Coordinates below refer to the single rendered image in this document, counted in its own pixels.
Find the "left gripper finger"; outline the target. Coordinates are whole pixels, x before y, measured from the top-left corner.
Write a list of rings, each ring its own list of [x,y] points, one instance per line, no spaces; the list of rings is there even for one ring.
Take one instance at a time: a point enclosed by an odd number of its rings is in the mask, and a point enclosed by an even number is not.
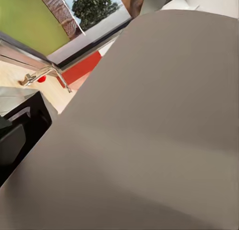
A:
[[[22,124],[0,129],[0,183],[26,142]]]

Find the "paper coffee filter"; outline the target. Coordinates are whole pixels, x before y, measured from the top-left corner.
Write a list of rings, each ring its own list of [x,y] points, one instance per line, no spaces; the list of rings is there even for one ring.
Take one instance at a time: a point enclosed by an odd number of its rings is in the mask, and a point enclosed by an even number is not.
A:
[[[134,18],[0,187],[0,230],[239,230],[239,19]]]

